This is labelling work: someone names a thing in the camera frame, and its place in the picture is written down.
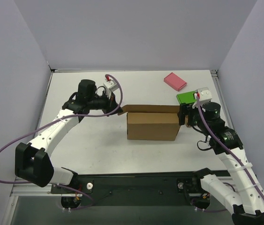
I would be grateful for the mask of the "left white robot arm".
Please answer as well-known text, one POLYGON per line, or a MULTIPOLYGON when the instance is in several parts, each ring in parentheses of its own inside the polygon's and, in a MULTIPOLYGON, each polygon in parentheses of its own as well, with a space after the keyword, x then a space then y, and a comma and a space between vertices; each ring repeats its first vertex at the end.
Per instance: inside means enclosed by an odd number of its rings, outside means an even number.
POLYGON ((114 91, 121 90, 118 81, 106 75, 101 95, 97 93, 95 81, 82 79, 78 90, 62 105, 53 122, 45 125, 43 131, 28 143, 19 143, 15 149, 15 174, 39 187, 60 184, 72 193, 78 188, 78 174, 64 167, 54 167, 51 155, 68 132, 78 125, 90 111, 101 110, 102 116, 122 112, 116 102, 114 91))

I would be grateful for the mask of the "large brown cardboard box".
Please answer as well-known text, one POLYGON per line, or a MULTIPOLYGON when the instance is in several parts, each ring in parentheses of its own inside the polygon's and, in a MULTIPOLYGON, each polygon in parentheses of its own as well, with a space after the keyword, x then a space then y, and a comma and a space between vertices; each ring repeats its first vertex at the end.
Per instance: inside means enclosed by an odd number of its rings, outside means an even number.
POLYGON ((177 105, 125 105, 128 140, 174 141, 179 132, 177 105))

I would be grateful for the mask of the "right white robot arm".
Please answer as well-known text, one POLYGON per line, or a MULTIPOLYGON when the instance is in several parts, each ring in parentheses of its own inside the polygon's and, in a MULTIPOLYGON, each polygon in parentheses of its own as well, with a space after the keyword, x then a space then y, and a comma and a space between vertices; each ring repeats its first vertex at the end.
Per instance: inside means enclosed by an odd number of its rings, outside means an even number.
POLYGON ((237 132, 220 117, 220 105, 207 102, 199 108, 181 103, 180 125, 197 126, 227 169, 236 191, 218 179, 215 172, 204 168, 194 172, 191 184, 184 187, 202 194, 211 194, 231 214, 235 225, 264 225, 264 189, 252 170, 237 132))

